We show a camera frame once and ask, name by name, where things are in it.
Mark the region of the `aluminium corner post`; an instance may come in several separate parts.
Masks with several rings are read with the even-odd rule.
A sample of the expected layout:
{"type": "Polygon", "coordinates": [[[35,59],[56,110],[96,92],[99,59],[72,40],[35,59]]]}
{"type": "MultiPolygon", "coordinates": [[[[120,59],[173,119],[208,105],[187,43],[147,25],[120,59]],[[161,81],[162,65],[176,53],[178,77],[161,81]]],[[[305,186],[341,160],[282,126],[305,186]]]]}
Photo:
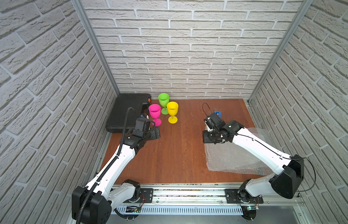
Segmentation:
{"type": "Polygon", "coordinates": [[[99,62],[101,63],[101,65],[105,71],[105,74],[106,74],[116,96],[119,96],[120,90],[115,82],[115,79],[114,79],[113,74],[110,70],[109,64],[105,58],[104,52],[103,52],[101,45],[97,39],[95,31],[91,25],[90,19],[86,13],[86,10],[85,10],[82,2],[80,0],[73,0],[72,3],[76,9],[76,12],[80,18],[80,21],[81,21],[85,31],[87,32],[89,40],[91,41],[91,43],[93,45],[93,49],[95,50],[95,52],[98,56],[99,62]]]}
{"type": "Polygon", "coordinates": [[[255,86],[253,92],[251,93],[250,97],[247,100],[247,103],[250,104],[255,96],[257,95],[259,89],[263,85],[264,81],[266,80],[267,76],[269,75],[270,71],[273,69],[274,65],[280,58],[282,52],[285,50],[286,46],[290,42],[293,34],[297,30],[298,26],[301,24],[304,16],[307,14],[307,11],[309,10],[310,6],[312,5],[313,0],[304,0],[302,4],[300,5],[297,13],[295,14],[293,21],[290,23],[287,31],[285,32],[283,38],[281,39],[277,49],[273,53],[271,59],[269,60],[269,63],[265,67],[265,70],[263,71],[263,74],[261,75],[260,79],[258,80],[257,85],[255,86]]]}

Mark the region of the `left aluminium corner post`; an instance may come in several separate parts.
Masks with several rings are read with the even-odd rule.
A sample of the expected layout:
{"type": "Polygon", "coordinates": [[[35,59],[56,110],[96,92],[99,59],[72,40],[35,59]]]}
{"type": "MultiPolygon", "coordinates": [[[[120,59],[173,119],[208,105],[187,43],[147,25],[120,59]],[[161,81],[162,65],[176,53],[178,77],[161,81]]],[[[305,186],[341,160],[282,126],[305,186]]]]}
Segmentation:
{"type": "Polygon", "coordinates": [[[97,39],[95,31],[91,25],[90,19],[86,13],[86,10],[85,10],[82,2],[80,0],[73,0],[72,3],[76,9],[76,12],[80,18],[80,21],[81,21],[85,31],[87,32],[89,40],[91,41],[91,43],[93,45],[93,49],[95,50],[95,52],[98,56],[99,62],[101,63],[101,65],[105,71],[105,74],[106,74],[116,96],[119,96],[120,90],[115,82],[115,79],[114,79],[113,74],[110,70],[109,64],[105,58],[104,52],[103,52],[101,45],[97,39]]]}

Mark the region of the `pink plastic wine glass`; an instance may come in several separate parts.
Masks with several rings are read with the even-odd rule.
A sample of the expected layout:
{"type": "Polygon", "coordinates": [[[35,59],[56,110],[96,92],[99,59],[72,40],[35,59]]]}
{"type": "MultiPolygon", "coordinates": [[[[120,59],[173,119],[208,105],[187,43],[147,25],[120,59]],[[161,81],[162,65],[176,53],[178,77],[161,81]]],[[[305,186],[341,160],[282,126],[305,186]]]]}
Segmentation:
{"type": "Polygon", "coordinates": [[[161,125],[160,115],[161,115],[161,106],[158,104],[151,104],[149,106],[149,114],[153,118],[155,126],[158,127],[161,125]]]}

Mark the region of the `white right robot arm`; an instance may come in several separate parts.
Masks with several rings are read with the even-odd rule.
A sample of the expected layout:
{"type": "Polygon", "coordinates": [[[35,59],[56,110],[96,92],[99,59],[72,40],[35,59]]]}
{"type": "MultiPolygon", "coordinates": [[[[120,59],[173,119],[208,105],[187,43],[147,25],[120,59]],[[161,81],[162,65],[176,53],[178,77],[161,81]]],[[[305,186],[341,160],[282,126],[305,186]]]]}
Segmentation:
{"type": "Polygon", "coordinates": [[[266,164],[273,173],[258,179],[249,179],[241,185],[237,198],[243,203],[252,199],[277,193],[283,198],[292,199],[304,179],[304,159],[299,155],[290,156],[262,141],[240,123],[223,120],[214,123],[204,120],[207,131],[204,137],[214,144],[234,143],[242,147],[266,164]]]}

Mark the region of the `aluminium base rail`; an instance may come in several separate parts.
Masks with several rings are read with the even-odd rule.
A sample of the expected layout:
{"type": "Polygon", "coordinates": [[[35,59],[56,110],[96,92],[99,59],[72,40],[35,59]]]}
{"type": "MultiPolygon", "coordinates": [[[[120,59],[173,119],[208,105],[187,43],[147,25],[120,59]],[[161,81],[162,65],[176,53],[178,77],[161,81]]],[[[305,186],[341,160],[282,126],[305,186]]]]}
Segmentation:
{"type": "Polygon", "coordinates": [[[140,215],[242,216],[246,220],[264,218],[259,212],[268,207],[294,212],[300,224],[311,224],[308,210],[299,194],[285,199],[277,194],[239,195],[239,184],[153,184],[123,183],[102,192],[91,193],[83,214],[80,207],[88,188],[77,187],[72,194],[72,217],[81,224],[105,224],[111,215],[134,220],[140,215]]]}

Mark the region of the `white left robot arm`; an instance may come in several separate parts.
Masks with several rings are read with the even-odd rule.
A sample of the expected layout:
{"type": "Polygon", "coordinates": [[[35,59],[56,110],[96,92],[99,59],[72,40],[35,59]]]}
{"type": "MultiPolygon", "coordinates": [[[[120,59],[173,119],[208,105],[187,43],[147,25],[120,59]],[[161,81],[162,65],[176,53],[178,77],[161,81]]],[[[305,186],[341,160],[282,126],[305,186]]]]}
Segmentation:
{"type": "Polygon", "coordinates": [[[116,189],[114,183],[126,165],[135,157],[147,141],[160,138],[158,127],[153,127],[143,137],[134,133],[124,137],[116,153],[103,169],[85,186],[78,186],[72,193],[72,218],[77,224],[105,224],[111,213],[129,199],[137,199],[140,184],[126,180],[116,189]]]}

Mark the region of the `yellow plastic wine glass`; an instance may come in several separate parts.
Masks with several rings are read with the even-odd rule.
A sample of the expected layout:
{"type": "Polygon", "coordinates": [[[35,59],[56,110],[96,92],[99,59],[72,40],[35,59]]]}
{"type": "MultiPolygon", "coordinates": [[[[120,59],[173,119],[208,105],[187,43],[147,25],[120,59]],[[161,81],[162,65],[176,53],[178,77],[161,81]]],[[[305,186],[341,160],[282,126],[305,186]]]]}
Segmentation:
{"type": "Polygon", "coordinates": [[[168,122],[171,124],[175,124],[178,121],[178,118],[176,117],[178,113],[179,105],[178,103],[172,101],[167,104],[167,111],[170,117],[168,118],[168,122]]]}

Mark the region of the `right aluminium corner post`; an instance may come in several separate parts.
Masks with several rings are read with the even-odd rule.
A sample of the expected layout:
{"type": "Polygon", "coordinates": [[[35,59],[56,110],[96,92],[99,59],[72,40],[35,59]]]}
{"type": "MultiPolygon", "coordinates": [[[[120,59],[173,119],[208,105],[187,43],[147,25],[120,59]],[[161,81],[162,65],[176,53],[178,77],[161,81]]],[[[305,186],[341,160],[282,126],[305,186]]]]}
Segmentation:
{"type": "Polygon", "coordinates": [[[277,49],[273,53],[271,59],[269,60],[269,63],[265,67],[265,70],[263,71],[263,74],[261,75],[260,79],[258,80],[257,85],[255,86],[253,92],[251,93],[250,97],[247,100],[247,103],[250,104],[255,96],[257,95],[259,89],[263,85],[264,81],[266,80],[267,76],[269,75],[270,71],[273,69],[274,65],[280,58],[282,52],[285,50],[286,46],[290,42],[293,34],[297,30],[298,26],[301,24],[304,16],[307,14],[307,11],[309,10],[310,6],[312,5],[313,0],[304,0],[302,4],[300,5],[297,13],[295,14],[293,21],[290,23],[287,31],[285,32],[283,38],[281,39],[277,49]]]}

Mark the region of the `blue tape dispenser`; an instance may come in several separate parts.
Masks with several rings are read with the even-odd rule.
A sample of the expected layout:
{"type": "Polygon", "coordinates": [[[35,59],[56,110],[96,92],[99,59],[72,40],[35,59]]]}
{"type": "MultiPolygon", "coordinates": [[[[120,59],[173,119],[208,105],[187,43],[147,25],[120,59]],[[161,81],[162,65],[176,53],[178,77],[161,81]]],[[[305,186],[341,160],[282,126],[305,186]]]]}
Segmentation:
{"type": "Polygon", "coordinates": [[[221,112],[220,111],[214,111],[214,113],[218,116],[218,117],[221,117],[221,112]]]}

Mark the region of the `green plastic wine glass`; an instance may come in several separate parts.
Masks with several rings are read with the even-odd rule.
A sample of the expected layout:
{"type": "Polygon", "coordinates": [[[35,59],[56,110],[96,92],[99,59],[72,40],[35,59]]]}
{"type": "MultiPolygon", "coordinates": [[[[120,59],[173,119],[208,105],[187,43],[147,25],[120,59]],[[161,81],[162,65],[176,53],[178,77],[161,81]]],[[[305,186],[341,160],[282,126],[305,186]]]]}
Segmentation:
{"type": "Polygon", "coordinates": [[[168,114],[167,104],[169,103],[169,95],[167,93],[162,93],[158,96],[159,104],[163,107],[161,113],[163,115],[168,114]]]}

